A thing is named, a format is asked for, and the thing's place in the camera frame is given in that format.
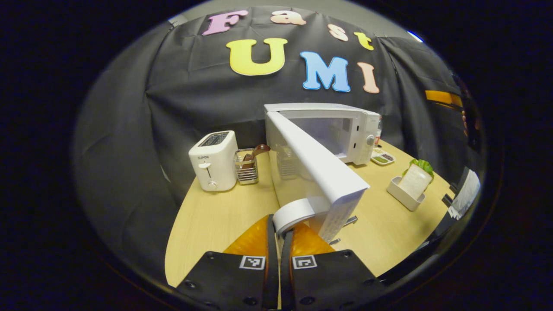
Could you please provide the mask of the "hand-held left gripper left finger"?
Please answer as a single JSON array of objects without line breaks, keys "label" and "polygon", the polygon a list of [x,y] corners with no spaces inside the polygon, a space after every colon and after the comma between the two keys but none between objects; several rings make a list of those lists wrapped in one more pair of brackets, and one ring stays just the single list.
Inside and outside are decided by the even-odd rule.
[{"label": "hand-held left gripper left finger", "polygon": [[271,214],[223,252],[207,251],[176,290],[209,311],[269,311],[278,307],[279,261]]}]

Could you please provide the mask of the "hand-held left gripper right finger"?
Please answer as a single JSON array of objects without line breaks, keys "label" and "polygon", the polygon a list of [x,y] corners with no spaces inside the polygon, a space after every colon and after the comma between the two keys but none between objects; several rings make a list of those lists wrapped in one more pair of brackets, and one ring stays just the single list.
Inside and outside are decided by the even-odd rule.
[{"label": "hand-held left gripper right finger", "polygon": [[284,235],[281,284],[285,311],[373,310],[385,293],[354,251],[334,250],[304,223]]}]

